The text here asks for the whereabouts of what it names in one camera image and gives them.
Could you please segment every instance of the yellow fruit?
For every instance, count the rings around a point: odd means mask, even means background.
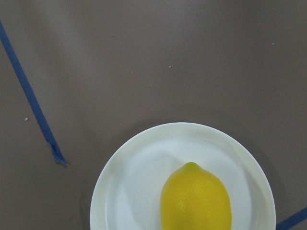
[[[160,201],[163,230],[230,230],[231,208],[222,182],[189,162],[166,181]]]

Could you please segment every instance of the white plate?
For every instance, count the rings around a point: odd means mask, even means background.
[[[272,191],[256,160],[227,134],[193,123],[150,128],[115,152],[94,189],[91,230],[161,230],[162,187],[190,161],[225,185],[233,230],[275,230]]]

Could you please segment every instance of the brown surface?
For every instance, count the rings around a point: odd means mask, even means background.
[[[0,45],[1,229],[89,229],[110,156],[176,121],[243,144],[277,222],[307,206],[304,1],[11,0],[0,16],[69,162],[53,161]]]

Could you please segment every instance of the lemon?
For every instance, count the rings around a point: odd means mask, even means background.
[[[223,183],[189,162],[166,181],[160,201],[163,230],[230,230],[231,207]]]

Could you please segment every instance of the plate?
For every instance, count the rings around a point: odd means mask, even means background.
[[[114,153],[93,192],[91,230],[161,230],[162,187],[190,161],[223,182],[233,230],[275,230],[272,191],[256,160],[227,134],[194,123],[152,127]]]

